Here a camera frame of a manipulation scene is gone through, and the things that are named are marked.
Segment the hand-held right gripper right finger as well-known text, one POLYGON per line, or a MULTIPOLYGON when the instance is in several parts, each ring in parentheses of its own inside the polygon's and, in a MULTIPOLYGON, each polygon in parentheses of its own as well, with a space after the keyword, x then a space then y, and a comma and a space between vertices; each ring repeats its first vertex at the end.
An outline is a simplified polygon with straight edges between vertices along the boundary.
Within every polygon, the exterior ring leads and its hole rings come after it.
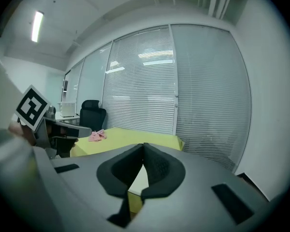
POLYGON ((168 159, 169 173, 150 187, 170 195, 145 199, 132 222, 134 232, 254 232, 282 197, 265 200, 252 186, 206 158, 154 144, 145 155, 168 159))

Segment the ceiling light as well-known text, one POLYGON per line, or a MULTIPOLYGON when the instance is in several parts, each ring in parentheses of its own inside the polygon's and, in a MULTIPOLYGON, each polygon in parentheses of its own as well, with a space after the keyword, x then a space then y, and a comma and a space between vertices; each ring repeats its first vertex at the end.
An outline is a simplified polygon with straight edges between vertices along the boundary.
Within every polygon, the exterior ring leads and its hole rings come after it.
POLYGON ((41 27, 41 23, 43 20, 43 12, 36 11, 33 24, 32 24, 32 32, 31 32, 31 40, 35 43, 38 42, 38 37, 39 37, 39 31, 41 27))

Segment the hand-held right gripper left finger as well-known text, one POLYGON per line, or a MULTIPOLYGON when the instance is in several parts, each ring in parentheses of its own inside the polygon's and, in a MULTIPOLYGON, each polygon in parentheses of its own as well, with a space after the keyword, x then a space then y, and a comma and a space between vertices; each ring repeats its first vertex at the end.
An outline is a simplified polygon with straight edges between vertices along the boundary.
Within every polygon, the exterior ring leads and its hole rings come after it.
POLYGON ((131 220, 128 189, 143 164, 143 145, 50 161, 65 232, 144 232, 131 220))

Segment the black office chair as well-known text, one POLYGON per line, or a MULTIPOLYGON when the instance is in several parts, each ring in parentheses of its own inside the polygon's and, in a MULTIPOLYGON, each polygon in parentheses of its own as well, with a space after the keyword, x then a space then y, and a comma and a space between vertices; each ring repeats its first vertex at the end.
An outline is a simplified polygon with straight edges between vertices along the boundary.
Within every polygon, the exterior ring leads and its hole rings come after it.
POLYGON ((86 100, 80 110, 79 125, 100 131, 106 118, 106 110, 99 107, 98 100, 86 100))

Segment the white printer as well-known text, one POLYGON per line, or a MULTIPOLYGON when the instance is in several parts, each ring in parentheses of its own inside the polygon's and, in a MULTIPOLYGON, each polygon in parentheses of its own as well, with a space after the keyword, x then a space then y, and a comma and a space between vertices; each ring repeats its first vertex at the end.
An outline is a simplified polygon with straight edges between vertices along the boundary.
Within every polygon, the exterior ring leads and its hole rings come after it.
POLYGON ((59 102, 59 113, 62 117, 73 117, 76 115, 76 102, 59 102))

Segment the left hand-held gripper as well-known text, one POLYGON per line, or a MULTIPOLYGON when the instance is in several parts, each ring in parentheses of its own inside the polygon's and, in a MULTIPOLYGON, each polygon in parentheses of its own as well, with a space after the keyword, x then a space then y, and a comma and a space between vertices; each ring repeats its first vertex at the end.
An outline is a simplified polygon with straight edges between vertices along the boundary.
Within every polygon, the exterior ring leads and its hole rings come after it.
POLYGON ((17 123, 22 137, 30 145, 43 148, 50 157, 59 155, 61 158, 69 158, 75 144, 74 138, 88 137, 92 129, 55 122, 55 111, 41 92, 30 85, 16 108, 17 123))

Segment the white side desk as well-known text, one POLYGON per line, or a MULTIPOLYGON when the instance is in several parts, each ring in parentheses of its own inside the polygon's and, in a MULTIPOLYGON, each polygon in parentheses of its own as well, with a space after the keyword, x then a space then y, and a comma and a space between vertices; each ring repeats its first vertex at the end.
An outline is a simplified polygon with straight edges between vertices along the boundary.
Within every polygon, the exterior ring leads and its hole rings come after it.
POLYGON ((78 115, 63 117, 61 114, 55 115, 56 121, 79 125, 80 117, 78 115))

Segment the yellow-green tablecloth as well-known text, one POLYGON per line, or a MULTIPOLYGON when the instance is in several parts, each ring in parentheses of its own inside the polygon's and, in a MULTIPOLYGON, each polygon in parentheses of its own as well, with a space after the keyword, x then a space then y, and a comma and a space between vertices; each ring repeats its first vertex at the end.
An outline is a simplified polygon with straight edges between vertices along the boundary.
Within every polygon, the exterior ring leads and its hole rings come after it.
MULTIPOLYGON (((181 151, 183 150, 185 144, 178 136, 175 135, 127 130, 122 128, 107 129, 104 131, 104 135, 106 138, 98 142, 91 141, 88 137, 80 138, 76 143, 76 146, 70 151, 70 156, 78 157, 97 154, 120 147, 141 143, 152 143, 181 151)), ((129 207, 132 215, 136 215, 141 210, 141 191, 147 187, 149 187, 147 172, 145 167, 142 167, 128 190, 129 207)))

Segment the person's left forearm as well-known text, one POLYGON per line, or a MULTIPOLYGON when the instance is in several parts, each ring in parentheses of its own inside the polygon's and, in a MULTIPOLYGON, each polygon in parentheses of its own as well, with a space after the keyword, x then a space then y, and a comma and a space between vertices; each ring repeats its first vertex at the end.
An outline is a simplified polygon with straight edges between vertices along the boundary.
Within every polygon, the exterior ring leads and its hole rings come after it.
POLYGON ((34 134, 28 126, 21 125, 18 122, 12 121, 8 127, 8 131, 14 135, 23 137, 30 143, 30 145, 36 145, 36 139, 34 137, 34 134))

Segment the white window blind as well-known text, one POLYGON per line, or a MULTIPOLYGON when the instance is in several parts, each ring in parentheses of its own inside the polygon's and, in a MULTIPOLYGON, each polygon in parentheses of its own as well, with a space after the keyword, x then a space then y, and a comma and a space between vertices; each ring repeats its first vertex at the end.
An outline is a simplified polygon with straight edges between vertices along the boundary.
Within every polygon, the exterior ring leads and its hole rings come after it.
POLYGON ((174 54, 168 26, 113 41, 102 98, 107 128, 172 134, 174 98, 174 54))
POLYGON ((234 172, 247 144, 251 92, 240 50, 225 30, 171 27, 177 63, 176 135, 184 150, 234 172))
POLYGON ((112 43, 108 43, 85 58, 77 95, 80 106, 86 100, 102 101, 102 90, 111 46, 112 43))

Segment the pink cloth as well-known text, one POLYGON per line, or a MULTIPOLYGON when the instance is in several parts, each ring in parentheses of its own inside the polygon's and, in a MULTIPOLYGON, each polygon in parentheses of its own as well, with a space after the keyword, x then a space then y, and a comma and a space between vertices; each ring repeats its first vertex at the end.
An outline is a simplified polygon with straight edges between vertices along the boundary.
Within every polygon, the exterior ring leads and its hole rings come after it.
POLYGON ((91 135, 88 137, 88 141, 89 142, 99 142, 99 141, 106 139, 106 138, 107 138, 107 136, 104 132, 104 129, 101 129, 99 131, 93 131, 91 133, 91 135))

